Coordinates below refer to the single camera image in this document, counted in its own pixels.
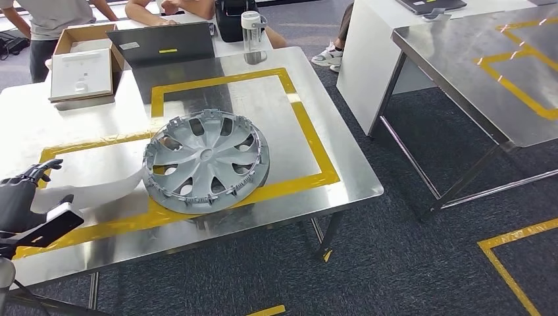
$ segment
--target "person's leg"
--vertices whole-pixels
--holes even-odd
[[[29,70],[31,71],[31,80],[34,84],[43,82],[47,78],[49,69],[45,66],[45,61],[52,57],[57,43],[57,39],[51,41],[31,41]]]
[[[347,34],[349,33],[349,24],[351,23],[351,16],[353,15],[354,3],[350,4],[343,14],[343,20],[341,21],[341,28],[339,29],[339,36],[334,42],[335,47],[344,49],[345,41],[347,40]]]
[[[269,26],[265,28],[265,33],[267,34],[267,38],[271,42],[271,47],[273,47],[274,49],[287,47],[287,41],[285,40],[285,38],[279,33],[275,32]]]
[[[349,31],[349,23],[351,22],[351,15],[353,14],[353,4],[350,4],[343,14],[341,27],[338,37],[330,43],[322,53],[312,57],[312,63],[318,66],[338,66],[341,64],[343,58],[343,49],[345,48],[345,40]]]

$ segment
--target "clear water bottle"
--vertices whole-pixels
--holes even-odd
[[[246,11],[241,16],[244,51],[250,53],[261,50],[262,29],[267,26],[267,19],[256,11]]]

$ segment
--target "person's hand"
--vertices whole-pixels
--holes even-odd
[[[161,3],[161,8],[163,8],[166,15],[173,15],[178,12],[181,4],[182,0],[164,0]]]
[[[158,26],[162,26],[162,25],[175,25],[178,24],[177,21],[175,20],[165,20],[163,19],[162,21],[160,21],[159,23],[157,23]]]

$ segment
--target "cardboard box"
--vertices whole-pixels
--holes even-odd
[[[50,101],[114,93],[114,81],[120,78],[124,57],[107,37],[106,32],[113,30],[117,30],[115,24],[92,24],[62,32],[52,58]]]

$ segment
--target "white sneaker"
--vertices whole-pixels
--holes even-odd
[[[339,73],[339,70],[341,70],[341,65],[331,65],[330,70]]]
[[[341,58],[343,58],[343,52],[337,51],[335,45],[331,42],[328,48],[320,53],[320,55],[312,57],[312,63],[318,66],[340,65]]]

